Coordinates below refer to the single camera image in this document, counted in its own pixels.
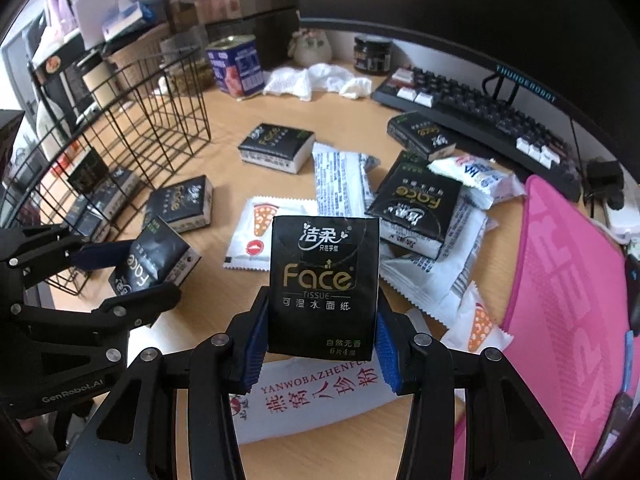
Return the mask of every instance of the tissue box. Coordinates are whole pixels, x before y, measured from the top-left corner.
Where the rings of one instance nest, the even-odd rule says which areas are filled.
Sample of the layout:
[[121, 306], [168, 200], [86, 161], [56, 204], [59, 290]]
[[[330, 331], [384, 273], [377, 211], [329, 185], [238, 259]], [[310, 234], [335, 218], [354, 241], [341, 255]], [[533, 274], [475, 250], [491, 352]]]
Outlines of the tissue box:
[[211, 223], [213, 186], [205, 175], [156, 189], [146, 202], [143, 226], [159, 216], [177, 233]]
[[122, 211], [125, 200], [135, 195], [139, 184], [140, 179], [133, 171], [118, 168], [89, 198], [95, 208], [111, 221]]
[[378, 219], [276, 216], [272, 225], [269, 352], [370, 361]]
[[245, 162], [297, 173], [311, 156], [316, 134], [277, 124], [260, 124], [238, 146]]
[[407, 112], [389, 119], [386, 132], [402, 147], [427, 160], [452, 155], [456, 143], [449, 137], [450, 130], [432, 123], [420, 112]]
[[436, 259], [444, 244], [462, 184], [437, 175], [426, 161], [402, 152], [367, 214], [383, 220], [380, 237]]
[[79, 196], [65, 216], [65, 222], [73, 234], [86, 236], [92, 242], [102, 242], [109, 234], [109, 222], [88, 207], [85, 196]]
[[67, 181], [80, 194], [91, 193], [109, 174], [109, 167], [93, 146], [74, 161]]
[[127, 259], [113, 269], [109, 283], [119, 296], [165, 282], [180, 285], [200, 258], [198, 251], [156, 216], [133, 241]]

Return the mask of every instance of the black jar lid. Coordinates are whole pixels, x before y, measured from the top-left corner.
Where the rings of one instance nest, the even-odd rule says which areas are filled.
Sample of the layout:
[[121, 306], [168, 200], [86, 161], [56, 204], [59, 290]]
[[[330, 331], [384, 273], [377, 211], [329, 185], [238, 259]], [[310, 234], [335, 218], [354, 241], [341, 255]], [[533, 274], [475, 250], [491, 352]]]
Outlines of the black jar lid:
[[367, 46], [375, 46], [379, 48], [390, 47], [393, 43], [389, 38], [383, 38], [382, 36], [372, 36], [370, 34], [358, 34], [356, 36], [356, 44], [366, 44]]

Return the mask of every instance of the white keycap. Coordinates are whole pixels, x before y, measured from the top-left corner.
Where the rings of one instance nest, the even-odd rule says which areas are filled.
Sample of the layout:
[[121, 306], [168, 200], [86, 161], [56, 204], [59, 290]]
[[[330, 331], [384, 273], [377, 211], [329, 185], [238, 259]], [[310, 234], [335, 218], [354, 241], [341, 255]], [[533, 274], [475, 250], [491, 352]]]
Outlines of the white keycap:
[[529, 156], [533, 160], [540, 162], [540, 150], [535, 146], [529, 146]]
[[406, 99], [407, 101], [415, 101], [415, 98], [418, 97], [418, 94], [413, 88], [404, 87], [399, 89], [398, 97]]
[[392, 78], [407, 85], [414, 84], [414, 72], [405, 68], [399, 68], [398, 70], [396, 70]]
[[552, 160], [548, 158], [544, 153], [540, 153], [540, 164], [542, 164], [548, 170], [551, 169]]
[[516, 148], [518, 148], [521, 152], [529, 155], [529, 143], [522, 137], [516, 140]]
[[560, 164], [560, 156], [548, 146], [542, 146], [541, 153], [546, 156], [546, 158], [550, 158], [556, 164]]
[[433, 106], [433, 96], [431, 94], [425, 94], [424, 92], [420, 92], [418, 97], [415, 98], [415, 102], [419, 105], [427, 106], [431, 108]]

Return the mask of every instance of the white snack wrapper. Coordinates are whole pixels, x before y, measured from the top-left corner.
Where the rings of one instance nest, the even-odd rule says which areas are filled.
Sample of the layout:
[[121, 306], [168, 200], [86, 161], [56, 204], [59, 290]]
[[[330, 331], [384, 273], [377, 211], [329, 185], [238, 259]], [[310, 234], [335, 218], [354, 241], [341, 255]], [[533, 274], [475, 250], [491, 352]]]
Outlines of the white snack wrapper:
[[269, 270], [271, 222], [278, 215], [317, 216], [315, 200], [254, 196], [246, 201], [226, 250], [225, 269]]
[[380, 238], [423, 255], [437, 254], [440, 247], [440, 242], [432, 238], [383, 219], [380, 219]]
[[[428, 333], [420, 312], [407, 315], [418, 332]], [[374, 351], [370, 362], [293, 357], [265, 363], [251, 393], [230, 401], [238, 444], [247, 444], [327, 426], [398, 398]]]
[[374, 156], [340, 152], [316, 142], [313, 148], [319, 216], [364, 218], [373, 202], [367, 172], [380, 164]]
[[486, 231], [486, 213], [465, 200], [456, 206], [436, 260], [418, 254], [389, 257], [381, 246], [380, 276], [415, 306], [451, 327]]
[[[440, 342], [452, 350], [480, 354], [488, 347], [504, 352], [511, 341], [513, 336], [491, 320], [476, 282], [471, 282], [462, 297], [456, 322]], [[456, 389], [455, 393], [464, 402], [465, 391]]]
[[429, 169], [448, 176], [466, 186], [469, 200], [480, 209], [526, 194], [524, 186], [513, 173], [494, 170], [484, 158], [473, 155], [450, 156], [434, 160]]

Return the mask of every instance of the wire basket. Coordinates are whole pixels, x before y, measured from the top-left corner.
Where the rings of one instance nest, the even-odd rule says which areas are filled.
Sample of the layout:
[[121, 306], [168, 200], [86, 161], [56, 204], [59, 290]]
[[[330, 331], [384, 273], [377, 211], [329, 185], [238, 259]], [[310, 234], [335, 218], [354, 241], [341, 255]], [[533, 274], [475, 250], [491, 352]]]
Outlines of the wire basket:
[[[162, 56], [139, 59], [135, 72], [147, 76], [129, 85], [127, 65], [103, 84], [120, 82], [122, 93], [74, 130], [66, 121], [51, 126], [24, 160], [10, 169], [0, 203], [0, 227], [65, 224], [98, 242], [115, 240], [142, 213], [146, 196], [161, 187], [211, 140], [209, 120], [196, 76], [196, 51], [162, 65]], [[161, 66], [155, 71], [151, 66]], [[190, 74], [183, 92], [148, 91], [169, 70]], [[78, 295], [89, 275], [69, 269], [47, 280]]]
[[[142, 95], [153, 93], [162, 75], [159, 72], [162, 64], [162, 56], [159, 55], [162, 53], [160, 44], [170, 37], [169, 24], [161, 23], [133, 43], [111, 54], [109, 61], [118, 67], [116, 78], [121, 88], [135, 86]], [[179, 59], [180, 56], [172, 61], [179, 61]]]

